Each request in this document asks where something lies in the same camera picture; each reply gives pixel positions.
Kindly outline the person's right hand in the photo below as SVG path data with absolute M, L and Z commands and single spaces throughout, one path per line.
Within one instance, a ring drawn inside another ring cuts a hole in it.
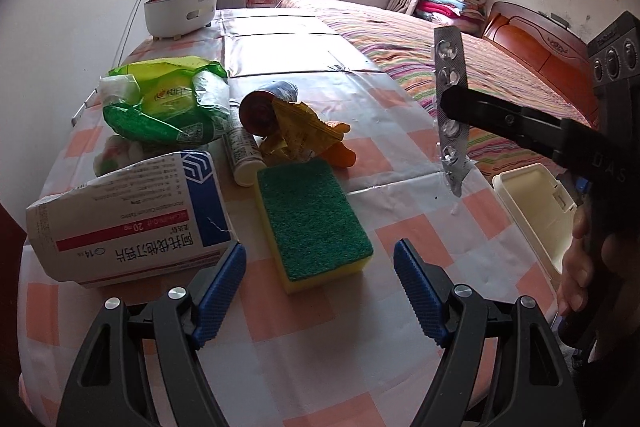
M 582 311 L 588 303 L 587 289 L 591 284 L 596 265 L 588 255 L 585 240 L 591 231 L 588 213 L 579 207 L 574 214 L 572 241 L 562 259 L 561 283 L 558 291 L 559 314 Z M 623 272 L 624 244 L 615 236 L 605 239 L 601 260 L 615 275 Z

